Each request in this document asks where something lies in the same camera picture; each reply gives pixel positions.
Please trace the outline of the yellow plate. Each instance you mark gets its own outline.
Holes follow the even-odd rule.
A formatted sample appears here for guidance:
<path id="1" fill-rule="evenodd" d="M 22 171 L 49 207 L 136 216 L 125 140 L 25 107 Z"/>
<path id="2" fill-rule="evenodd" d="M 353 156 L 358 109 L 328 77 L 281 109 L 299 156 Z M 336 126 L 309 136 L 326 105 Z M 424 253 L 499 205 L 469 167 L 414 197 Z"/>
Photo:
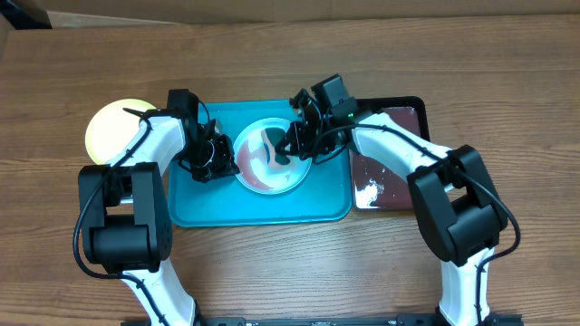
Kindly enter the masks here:
<path id="1" fill-rule="evenodd" d="M 85 148 L 91 160 L 105 164 L 116 157 L 134 138 L 140 128 L 140 118 L 125 111 L 153 110 L 154 106 L 138 99 L 123 99 L 101 108 L 91 119 L 85 132 Z"/>

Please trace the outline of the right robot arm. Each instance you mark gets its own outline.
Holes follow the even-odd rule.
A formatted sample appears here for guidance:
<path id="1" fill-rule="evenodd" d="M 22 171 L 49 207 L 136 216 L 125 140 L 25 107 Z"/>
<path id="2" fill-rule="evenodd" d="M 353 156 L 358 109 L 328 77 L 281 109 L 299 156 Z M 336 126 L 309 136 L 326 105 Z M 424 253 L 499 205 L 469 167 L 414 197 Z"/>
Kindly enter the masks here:
<path id="1" fill-rule="evenodd" d="M 500 257 L 495 248 L 511 214 L 474 148 L 434 144 L 392 117 L 421 103 L 412 96 L 356 99 L 335 74 L 290 98 L 299 119 L 275 142 L 275 152 L 318 164 L 350 149 L 402 178 L 420 234 L 441 261 L 438 322 L 491 325 L 487 271 Z"/>

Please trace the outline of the green sponge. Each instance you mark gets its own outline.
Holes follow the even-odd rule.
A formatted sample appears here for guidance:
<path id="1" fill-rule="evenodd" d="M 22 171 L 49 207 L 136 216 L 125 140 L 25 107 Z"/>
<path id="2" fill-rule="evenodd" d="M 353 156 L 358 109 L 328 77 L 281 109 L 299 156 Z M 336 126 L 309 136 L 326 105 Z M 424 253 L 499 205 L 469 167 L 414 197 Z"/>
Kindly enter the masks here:
<path id="1" fill-rule="evenodd" d="M 284 139 L 285 132 L 279 128 L 266 128 L 263 136 L 268 165 L 272 168 L 289 165 L 290 159 L 276 152 L 276 146 Z"/>

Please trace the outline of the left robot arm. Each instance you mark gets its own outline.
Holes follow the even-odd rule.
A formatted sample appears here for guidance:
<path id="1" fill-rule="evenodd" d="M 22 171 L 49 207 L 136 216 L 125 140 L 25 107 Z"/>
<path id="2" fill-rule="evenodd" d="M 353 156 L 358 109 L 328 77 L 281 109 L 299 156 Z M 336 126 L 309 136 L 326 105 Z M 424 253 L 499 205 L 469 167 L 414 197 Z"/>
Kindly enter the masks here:
<path id="1" fill-rule="evenodd" d="M 195 299 L 169 259 L 172 223 L 162 176 L 171 162 L 197 182 L 234 176 L 231 139 L 188 89 L 169 91 L 161 109 L 141 100 L 101 108 L 85 132 L 92 164 L 78 176 L 80 213 L 72 236 L 80 269 L 120 280 L 135 294 L 149 325 L 203 325 Z"/>

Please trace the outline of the light blue plate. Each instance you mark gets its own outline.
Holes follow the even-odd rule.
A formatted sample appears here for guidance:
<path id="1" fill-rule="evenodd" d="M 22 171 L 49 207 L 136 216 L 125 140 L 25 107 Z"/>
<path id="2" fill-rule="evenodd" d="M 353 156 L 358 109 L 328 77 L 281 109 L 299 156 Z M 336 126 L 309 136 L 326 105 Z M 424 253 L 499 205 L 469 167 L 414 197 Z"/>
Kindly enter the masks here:
<path id="1" fill-rule="evenodd" d="M 288 157 L 290 164 L 272 168 L 267 163 L 263 132 L 266 128 L 288 130 L 291 122 L 281 118 L 257 120 L 246 126 L 234 142 L 237 179 L 248 189 L 263 195 L 278 195 L 297 187 L 308 174 L 311 159 Z"/>

